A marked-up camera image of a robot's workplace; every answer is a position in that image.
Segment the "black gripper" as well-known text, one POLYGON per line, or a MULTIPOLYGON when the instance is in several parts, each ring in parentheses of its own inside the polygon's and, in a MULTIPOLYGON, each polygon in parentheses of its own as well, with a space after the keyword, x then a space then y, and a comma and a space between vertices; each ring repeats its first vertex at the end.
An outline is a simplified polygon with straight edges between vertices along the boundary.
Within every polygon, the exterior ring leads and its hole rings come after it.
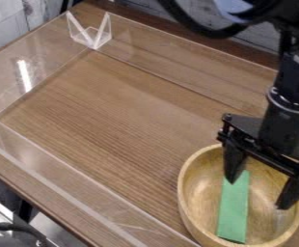
POLYGON ((249 157, 281 171, 277 207, 289 210, 299 202, 299 89, 274 86, 262 118, 236 114, 222 116, 218 140, 225 151, 225 177, 240 179, 249 157))

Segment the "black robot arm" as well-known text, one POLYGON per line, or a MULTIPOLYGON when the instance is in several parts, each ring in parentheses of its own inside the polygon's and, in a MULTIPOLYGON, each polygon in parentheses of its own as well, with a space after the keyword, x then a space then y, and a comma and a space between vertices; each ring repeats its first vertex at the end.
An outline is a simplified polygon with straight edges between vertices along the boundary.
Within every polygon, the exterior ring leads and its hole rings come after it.
POLYGON ((288 175, 277 207, 299 201, 299 0, 214 0, 222 15, 250 26, 270 22, 281 31, 281 68, 262 118, 226 114, 218 140, 225 176, 237 181, 253 157, 288 175))

